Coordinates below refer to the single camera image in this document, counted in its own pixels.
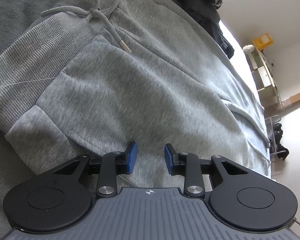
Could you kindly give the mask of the metal shoe rack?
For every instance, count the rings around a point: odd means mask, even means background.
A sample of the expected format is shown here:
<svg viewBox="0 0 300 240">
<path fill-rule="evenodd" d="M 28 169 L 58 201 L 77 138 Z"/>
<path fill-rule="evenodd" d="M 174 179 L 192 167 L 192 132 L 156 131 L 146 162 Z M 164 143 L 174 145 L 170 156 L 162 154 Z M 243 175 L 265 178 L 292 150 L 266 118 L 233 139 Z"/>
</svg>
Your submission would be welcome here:
<svg viewBox="0 0 300 240">
<path fill-rule="evenodd" d="M 274 115 L 266 118 L 265 122 L 268 139 L 270 141 L 270 157 L 277 157 L 284 161 L 287 155 L 289 155 L 289 152 L 280 144 L 283 135 L 281 117 L 279 115 Z"/>
</svg>

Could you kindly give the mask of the white wooden desk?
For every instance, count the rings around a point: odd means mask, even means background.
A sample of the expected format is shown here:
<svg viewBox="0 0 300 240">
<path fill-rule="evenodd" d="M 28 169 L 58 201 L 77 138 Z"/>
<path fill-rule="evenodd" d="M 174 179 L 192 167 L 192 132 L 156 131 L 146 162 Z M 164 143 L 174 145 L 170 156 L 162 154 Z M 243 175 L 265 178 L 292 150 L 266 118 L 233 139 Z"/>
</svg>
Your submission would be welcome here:
<svg viewBox="0 0 300 240">
<path fill-rule="evenodd" d="M 286 108 L 287 104 L 281 99 L 265 55 L 254 45 L 251 44 L 249 47 L 245 54 L 262 106 L 275 110 Z"/>
</svg>

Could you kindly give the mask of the black shoes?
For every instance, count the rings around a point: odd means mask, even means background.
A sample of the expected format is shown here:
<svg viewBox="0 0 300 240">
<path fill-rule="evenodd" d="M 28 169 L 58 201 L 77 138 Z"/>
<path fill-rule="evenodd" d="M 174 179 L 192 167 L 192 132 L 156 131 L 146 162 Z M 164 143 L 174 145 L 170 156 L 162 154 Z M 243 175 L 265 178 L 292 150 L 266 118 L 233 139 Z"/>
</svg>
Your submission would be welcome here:
<svg viewBox="0 0 300 240">
<path fill-rule="evenodd" d="M 276 156 L 278 159 L 285 161 L 285 159 L 289 155 L 289 150 L 281 144 L 282 137 L 283 137 L 282 124 L 279 122 L 274 123 L 271 128 L 270 138 L 269 138 L 270 156 L 271 157 Z"/>
</svg>

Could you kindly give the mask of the grey sweatpants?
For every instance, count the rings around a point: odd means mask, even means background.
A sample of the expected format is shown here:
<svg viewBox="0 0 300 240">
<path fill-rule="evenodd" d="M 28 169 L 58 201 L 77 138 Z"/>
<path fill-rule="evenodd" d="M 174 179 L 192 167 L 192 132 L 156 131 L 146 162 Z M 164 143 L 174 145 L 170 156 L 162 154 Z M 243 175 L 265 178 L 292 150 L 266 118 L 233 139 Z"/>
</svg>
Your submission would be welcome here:
<svg viewBox="0 0 300 240">
<path fill-rule="evenodd" d="M 164 145 L 270 175 L 263 107 L 172 0 L 69 0 L 0 55 L 0 130 L 42 173 L 138 144 L 131 186 L 171 187 Z"/>
</svg>

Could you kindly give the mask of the dark clothes pile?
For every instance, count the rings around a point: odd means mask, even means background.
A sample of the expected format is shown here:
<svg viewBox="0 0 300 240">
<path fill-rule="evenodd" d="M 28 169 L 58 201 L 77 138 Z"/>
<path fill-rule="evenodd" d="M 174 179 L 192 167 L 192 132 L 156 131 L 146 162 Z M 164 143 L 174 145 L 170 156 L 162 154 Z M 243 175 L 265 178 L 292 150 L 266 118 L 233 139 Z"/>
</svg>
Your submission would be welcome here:
<svg viewBox="0 0 300 240">
<path fill-rule="evenodd" d="M 235 50 L 219 26 L 220 16 L 217 10 L 223 4 L 222 0 L 174 1 L 214 39 L 229 59 L 233 57 Z"/>
</svg>

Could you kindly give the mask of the yellow box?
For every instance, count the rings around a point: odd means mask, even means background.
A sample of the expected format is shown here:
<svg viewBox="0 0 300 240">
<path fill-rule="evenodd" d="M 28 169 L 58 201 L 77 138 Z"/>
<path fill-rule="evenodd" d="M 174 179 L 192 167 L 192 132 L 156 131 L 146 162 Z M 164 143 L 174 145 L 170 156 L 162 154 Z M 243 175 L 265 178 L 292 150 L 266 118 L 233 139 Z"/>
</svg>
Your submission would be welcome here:
<svg viewBox="0 0 300 240">
<path fill-rule="evenodd" d="M 271 46 L 273 43 L 274 43 L 274 41 L 268 33 L 263 34 L 260 37 L 253 39 L 253 44 L 260 51 L 262 51 L 262 50 L 266 49 L 267 47 Z"/>
</svg>

